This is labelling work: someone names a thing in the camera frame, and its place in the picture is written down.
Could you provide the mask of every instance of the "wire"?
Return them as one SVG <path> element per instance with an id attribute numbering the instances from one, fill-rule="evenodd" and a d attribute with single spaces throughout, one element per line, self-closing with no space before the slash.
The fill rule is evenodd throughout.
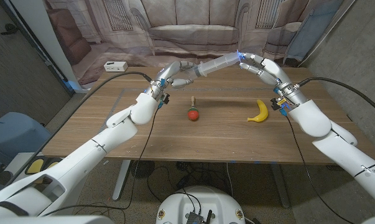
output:
<path id="1" fill-rule="evenodd" d="M 95 202 L 95 203 L 91 203 L 90 205 L 94 205 L 94 204 L 96 204 L 96 203 L 102 203 L 103 205 L 107 206 L 107 204 L 105 204 L 104 202 Z M 86 207 L 83 207 L 83 208 L 79 209 L 79 210 L 75 213 L 75 215 L 78 214 L 80 211 L 84 210 L 85 208 L 86 208 Z"/>
<path id="2" fill-rule="evenodd" d="M 195 206 L 194 206 L 194 203 L 193 203 L 192 198 L 190 198 L 190 196 L 187 194 L 187 192 L 186 192 L 186 190 L 185 190 L 184 187 L 183 187 L 182 189 L 183 189 L 183 191 L 185 192 L 185 194 L 187 195 L 188 199 L 190 199 L 190 201 L 192 202 L 192 204 L 193 204 L 193 213 L 195 213 Z"/>
<path id="3" fill-rule="evenodd" d="M 150 188 L 150 183 L 149 183 L 149 177 L 147 178 L 147 188 L 150 190 L 150 193 L 160 202 L 160 203 L 162 203 L 162 201 L 161 201 L 161 199 L 160 198 L 158 198 L 156 195 L 155 195 L 155 193 L 151 190 L 151 188 Z"/>
<path id="4" fill-rule="evenodd" d="M 252 224 L 256 224 L 256 223 L 254 223 L 253 221 L 249 220 L 247 217 L 244 217 L 244 218 L 245 218 L 245 220 L 247 220 L 248 222 L 250 222 L 250 223 L 252 223 Z"/>
<path id="5" fill-rule="evenodd" d="M 100 85 L 98 85 L 94 90 L 90 91 L 88 94 L 86 94 L 86 96 L 81 100 L 81 102 L 76 106 L 76 108 L 68 115 L 67 119 L 55 130 L 55 132 L 43 143 L 43 145 L 41 145 L 39 147 L 39 149 L 33 153 L 33 155 L 31 155 L 30 159 L 24 163 L 24 165 L 12 176 L 12 178 L 6 183 L 5 187 L 7 187 L 8 185 L 10 185 L 11 183 L 13 183 L 16 178 L 21 174 L 21 172 L 23 172 L 23 170 L 31 163 L 31 161 L 38 155 L 38 153 L 40 153 L 42 151 L 42 149 L 48 144 L 48 142 L 50 140 L 52 140 L 52 138 L 58 133 L 58 131 L 64 126 L 64 124 L 71 118 L 71 116 L 77 111 L 77 109 L 91 96 L 93 95 L 94 93 L 96 93 L 96 91 L 98 91 L 102 86 L 104 86 L 107 82 L 117 78 L 117 77 L 121 77 L 123 75 L 132 75 L 132 74 L 135 74 L 135 75 L 142 75 L 148 82 L 151 82 L 151 78 L 149 76 L 147 76 L 145 73 L 142 73 L 142 72 L 122 72 L 122 73 L 119 73 L 119 74 L 116 74 L 112 77 L 109 77 L 108 79 L 106 79 L 104 82 L 100 83 Z"/>
<path id="6" fill-rule="evenodd" d="M 200 205 L 200 211 L 198 212 L 198 215 L 201 215 L 201 203 L 194 195 L 191 195 L 191 194 L 188 194 L 188 193 L 183 193 L 183 192 L 175 192 L 171 195 L 174 195 L 174 194 L 184 194 L 184 195 L 192 196 L 193 198 L 195 198 L 195 200 L 197 200 L 198 204 Z"/>
<path id="7" fill-rule="evenodd" d="M 312 80 L 321 80 L 321 81 L 326 81 L 326 82 L 330 82 L 330 83 L 334 83 L 334 84 L 343 86 L 343 87 L 347 88 L 348 90 L 354 92 L 355 94 L 361 96 L 365 101 L 367 101 L 371 106 L 373 106 L 375 108 L 375 103 L 372 100 L 370 100 L 366 95 L 364 95 L 363 93 L 361 93 L 357 89 L 353 88 L 352 86 L 349 86 L 347 84 L 344 84 L 344 83 L 336 81 L 336 80 L 333 80 L 331 78 L 310 77 L 310 78 L 307 78 L 307 79 L 301 81 L 300 83 L 298 83 L 298 85 L 303 86 L 304 84 L 306 84 L 306 83 L 308 83 Z"/>
<path id="8" fill-rule="evenodd" d="M 226 163 L 226 170 L 227 170 L 227 176 L 229 177 L 229 181 L 230 181 L 231 196 L 234 198 L 233 185 L 231 184 L 231 178 L 230 178 L 230 174 L 229 174 L 229 163 L 228 162 Z"/>
<path id="9" fill-rule="evenodd" d="M 225 172 L 220 172 L 220 171 L 218 171 L 218 170 L 212 170 L 212 169 L 203 169 L 203 170 L 198 170 L 198 169 L 202 169 L 202 168 L 200 168 L 200 167 L 195 168 L 195 167 L 192 166 L 192 164 L 193 164 L 193 163 L 189 163 L 189 167 L 191 168 L 191 170 L 192 170 L 193 172 L 189 172 L 188 170 L 186 170 L 186 172 L 188 172 L 188 176 L 192 176 L 192 177 L 195 179 L 195 181 L 196 181 L 197 183 L 200 183 L 200 181 L 198 181 L 198 180 L 195 178 L 195 176 L 193 175 L 194 172 L 213 172 L 213 173 L 216 175 L 216 177 L 219 178 L 219 179 L 223 182 L 223 185 L 224 185 L 224 187 L 225 187 L 225 191 L 228 191 L 228 194 L 231 195 L 231 187 L 229 186 L 229 182 L 226 180 L 228 177 L 227 177 L 227 175 L 225 174 Z M 220 177 L 218 174 L 221 174 L 221 175 L 225 176 L 226 179 Z"/>
<path id="10" fill-rule="evenodd" d="M 42 215 L 43 217 L 47 216 L 47 215 L 50 215 L 50 214 L 53 214 L 55 212 L 58 212 L 58 211 L 61 211 L 61 210 L 64 210 L 64 209 L 67 209 L 67 208 L 74 208 L 74 207 L 90 207 L 90 208 L 110 208 L 110 209 L 116 209 L 116 210 L 125 210 L 125 209 L 128 209 L 131 204 L 132 204 L 132 200 L 133 200 L 133 191 L 134 191 L 134 186 L 135 186 L 135 176 L 136 176 L 136 172 L 137 172 L 137 168 L 139 167 L 139 161 L 140 159 L 142 158 L 142 155 L 143 155 L 143 152 L 144 150 L 146 149 L 146 146 L 147 146 L 147 143 L 149 142 L 149 139 L 150 139 L 150 136 L 151 136 L 151 132 L 152 132 L 152 129 L 154 127 L 154 121 L 155 121 L 155 116 L 157 115 L 157 112 L 158 112 L 159 108 L 157 108 L 157 110 L 155 111 L 154 113 L 154 117 L 152 119 L 152 124 L 151 124 L 151 130 L 150 130 L 150 133 L 149 133 L 149 137 L 147 138 L 147 141 L 146 143 L 144 144 L 144 147 L 143 147 L 143 150 L 142 150 L 142 153 L 140 154 L 139 156 L 139 159 L 137 160 L 137 164 L 136 164 L 136 169 L 135 169 L 135 173 L 133 175 L 133 182 L 132 182 L 132 190 L 131 190 L 131 199 L 129 200 L 129 203 L 128 205 L 125 207 L 125 208 L 118 208 L 118 207 L 111 207 L 111 206 L 102 206 L 102 205 L 70 205 L 70 206 L 66 206 L 66 207 L 62 207 L 62 208 L 58 208 L 54 211 L 51 211 L 49 213 L 46 213 L 45 215 Z"/>
<path id="11" fill-rule="evenodd" d="M 334 211 L 334 210 L 333 210 L 333 209 L 332 209 L 332 208 L 331 208 L 331 207 L 330 207 L 330 206 L 329 206 L 329 205 L 323 200 L 323 198 L 322 198 L 322 197 L 320 196 L 320 194 L 317 192 L 317 190 L 316 190 L 316 188 L 314 187 L 314 184 L 313 184 L 313 182 L 312 182 L 312 178 L 310 177 L 309 170 L 307 169 L 307 165 L 306 165 L 305 159 L 303 158 L 302 151 L 300 150 L 300 147 L 299 147 L 299 144 L 298 144 L 297 138 L 296 138 L 296 136 L 295 136 L 294 128 L 292 127 L 292 124 L 291 124 L 290 119 L 289 119 L 287 116 L 285 116 L 285 117 L 287 118 L 288 123 L 289 123 L 289 126 L 291 127 L 292 135 L 294 135 L 295 143 L 296 143 L 296 145 L 297 145 L 297 147 L 298 147 L 300 157 L 302 158 L 302 161 L 303 161 L 303 165 L 305 166 L 306 173 L 307 173 L 307 177 L 309 178 L 309 181 L 310 181 L 310 185 L 312 185 L 312 188 L 313 188 L 314 192 L 316 192 L 317 197 L 318 197 L 318 198 L 324 203 L 324 205 L 327 206 L 328 209 L 330 209 L 331 212 L 333 212 L 336 216 L 340 217 L 342 220 L 344 220 L 344 221 L 346 221 L 346 222 L 348 222 L 348 223 L 354 224 L 353 222 L 351 222 L 351 221 L 349 221 L 349 220 L 343 218 L 343 217 L 340 216 L 338 213 L 336 213 L 336 212 L 335 212 L 335 211 Z"/>
<path id="12" fill-rule="evenodd" d="M 147 178 L 147 188 L 150 190 L 150 193 L 159 201 L 159 202 L 162 202 L 161 201 L 161 199 L 160 198 L 158 198 L 156 195 L 155 195 L 155 193 L 151 190 L 151 188 L 150 188 L 150 183 L 149 183 L 149 178 L 151 177 L 151 175 L 154 173 L 154 171 L 155 170 L 157 170 L 157 169 L 161 169 L 161 168 L 164 168 L 164 169 L 166 169 L 167 170 L 167 175 L 168 175 L 168 181 L 169 181 L 169 184 L 170 184 L 170 186 L 172 187 L 172 189 L 176 189 L 173 185 L 172 185 L 172 183 L 171 183 L 171 181 L 170 181 L 170 178 L 169 178 L 169 170 L 168 170 L 168 167 L 165 167 L 165 166 L 159 166 L 159 167 L 157 167 L 157 168 L 155 168 L 153 171 L 152 171 L 152 173 L 150 174 L 150 176 L 148 176 L 148 178 Z"/>

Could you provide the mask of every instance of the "table leg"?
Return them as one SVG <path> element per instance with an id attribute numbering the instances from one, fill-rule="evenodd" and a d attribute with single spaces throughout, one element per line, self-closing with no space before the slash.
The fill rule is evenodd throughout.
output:
<path id="1" fill-rule="evenodd" d="M 123 163 L 121 164 L 121 168 L 119 170 L 117 183 L 114 188 L 113 193 L 113 200 L 119 200 L 121 198 L 121 191 L 124 187 L 124 183 L 126 181 L 127 177 L 127 171 L 129 169 L 129 165 L 131 165 L 130 160 L 123 160 Z"/>
<path id="2" fill-rule="evenodd" d="M 272 169 L 275 184 L 279 191 L 281 205 L 284 208 L 289 208 L 290 203 L 288 199 L 287 189 L 285 188 L 284 176 L 282 175 L 281 166 L 278 164 L 270 164 L 270 168 Z"/>

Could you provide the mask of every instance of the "blue chair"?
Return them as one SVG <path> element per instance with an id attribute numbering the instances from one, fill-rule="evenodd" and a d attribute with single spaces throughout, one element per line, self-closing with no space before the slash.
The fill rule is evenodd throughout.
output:
<path id="1" fill-rule="evenodd" d="M 9 112 L 0 118 L 0 162 L 10 164 L 20 152 L 35 152 L 50 133 L 29 116 Z"/>

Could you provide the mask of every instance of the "yellow pad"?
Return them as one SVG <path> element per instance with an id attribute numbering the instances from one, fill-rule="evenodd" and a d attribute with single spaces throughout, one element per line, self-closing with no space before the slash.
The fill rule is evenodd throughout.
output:
<path id="1" fill-rule="evenodd" d="M 51 168 L 52 166 L 54 166 L 56 164 L 58 164 L 58 162 L 54 162 L 54 163 L 50 164 L 46 169 L 49 169 L 49 168 Z"/>
<path id="2" fill-rule="evenodd" d="M 36 174 L 36 173 L 40 172 L 43 164 L 44 164 L 44 160 L 43 159 L 37 159 L 28 168 L 27 173 L 28 174 Z"/>

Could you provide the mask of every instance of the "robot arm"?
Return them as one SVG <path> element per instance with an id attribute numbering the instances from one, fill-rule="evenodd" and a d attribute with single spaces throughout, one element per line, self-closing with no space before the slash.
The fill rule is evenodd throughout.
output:
<path id="1" fill-rule="evenodd" d="M 60 208 L 73 188 L 109 152 L 136 133 L 136 124 L 150 121 L 156 108 L 168 103 L 169 95 L 164 90 L 174 80 L 179 70 L 194 66 L 190 62 L 174 62 L 163 68 L 150 86 L 141 93 L 135 105 L 110 117 L 107 128 L 88 140 L 56 166 L 31 175 L 0 191 L 0 217 L 16 217 L 20 214 L 41 216 Z M 50 182 L 44 189 L 35 188 L 35 183 Z"/>
<path id="2" fill-rule="evenodd" d="M 375 160 L 355 147 L 356 138 L 323 114 L 313 100 L 308 100 L 275 62 L 248 53 L 241 57 L 254 64 L 240 63 L 242 69 L 274 86 L 274 91 L 280 95 L 272 107 L 279 109 L 288 101 L 292 105 L 289 111 L 292 119 L 302 131 L 317 138 L 313 145 L 344 168 L 375 199 Z"/>

